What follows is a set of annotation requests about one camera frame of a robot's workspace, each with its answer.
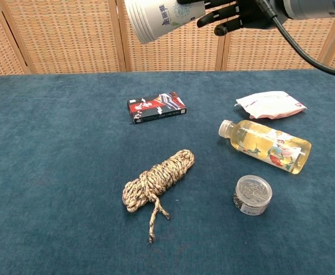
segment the container label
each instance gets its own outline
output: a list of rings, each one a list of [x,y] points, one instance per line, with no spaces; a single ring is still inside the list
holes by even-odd
[[[266,208],[267,208],[266,206],[262,208],[253,208],[243,203],[243,205],[240,208],[240,211],[250,216],[258,216],[261,215],[266,210]]]
[[[243,142],[240,142],[238,150],[291,172],[301,153],[301,148],[289,145],[292,143],[293,138],[293,136],[287,133],[272,129],[264,136],[261,136],[261,139],[264,140],[263,144],[265,145],[261,146],[262,143],[255,144],[255,148],[248,148]]]

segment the camouflage rope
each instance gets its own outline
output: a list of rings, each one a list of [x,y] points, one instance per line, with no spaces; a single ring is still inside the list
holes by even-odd
[[[135,212],[147,202],[154,202],[155,208],[150,219],[149,242],[154,241],[154,223],[160,211],[167,219],[166,212],[157,196],[163,194],[170,186],[176,184],[194,164],[194,155],[189,150],[181,150],[161,164],[140,174],[138,179],[128,182],[123,190],[123,203],[129,212]]]

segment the round plastic container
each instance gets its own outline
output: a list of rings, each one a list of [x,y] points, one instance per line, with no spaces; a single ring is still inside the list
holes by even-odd
[[[247,175],[237,182],[233,201],[235,206],[250,216],[261,215],[272,199],[272,188],[264,179]]]

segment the plastic bottle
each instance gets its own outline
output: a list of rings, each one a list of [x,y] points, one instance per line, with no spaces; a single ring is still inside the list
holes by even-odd
[[[300,173],[311,150],[311,143],[307,140],[249,120],[237,124],[224,120],[219,135],[230,139],[238,151],[292,174]]]

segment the snack packet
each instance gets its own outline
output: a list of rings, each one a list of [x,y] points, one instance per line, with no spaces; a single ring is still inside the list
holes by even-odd
[[[284,91],[255,93],[236,100],[235,106],[242,106],[251,119],[280,119],[307,109],[303,104]]]

